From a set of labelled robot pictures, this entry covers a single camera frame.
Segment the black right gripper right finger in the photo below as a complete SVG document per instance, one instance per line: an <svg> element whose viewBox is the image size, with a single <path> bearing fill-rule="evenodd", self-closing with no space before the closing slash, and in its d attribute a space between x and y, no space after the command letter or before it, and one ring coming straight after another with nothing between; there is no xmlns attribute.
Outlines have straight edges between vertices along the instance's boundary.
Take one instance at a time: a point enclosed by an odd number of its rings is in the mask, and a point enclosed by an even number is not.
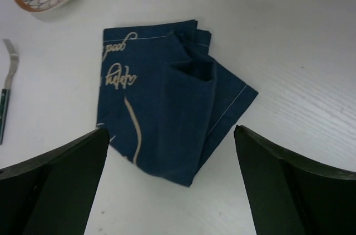
<svg viewBox="0 0 356 235"><path fill-rule="evenodd" d="M283 148L245 126L236 152L257 234L355 234L355 173Z"/></svg>

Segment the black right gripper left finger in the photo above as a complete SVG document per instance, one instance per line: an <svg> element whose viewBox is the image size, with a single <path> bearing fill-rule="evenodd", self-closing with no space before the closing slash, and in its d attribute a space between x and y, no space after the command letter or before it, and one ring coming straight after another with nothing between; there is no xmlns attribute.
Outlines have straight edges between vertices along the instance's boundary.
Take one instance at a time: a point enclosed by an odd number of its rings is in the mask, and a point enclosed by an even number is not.
<svg viewBox="0 0 356 235"><path fill-rule="evenodd" d="M108 130L1 169L1 234L84 234L105 166Z"/></svg>

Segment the dark blue printed cloth napkin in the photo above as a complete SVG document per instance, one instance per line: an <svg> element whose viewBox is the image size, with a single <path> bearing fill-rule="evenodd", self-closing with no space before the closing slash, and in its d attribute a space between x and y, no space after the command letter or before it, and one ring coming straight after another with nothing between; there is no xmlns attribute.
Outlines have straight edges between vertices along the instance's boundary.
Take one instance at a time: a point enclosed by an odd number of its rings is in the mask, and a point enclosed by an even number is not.
<svg viewBox="0 0 356 235"><path fill-rule="evenodd" d="M195 19L103 31L97 126L145 173L188 187L258 96Z"/></svg>

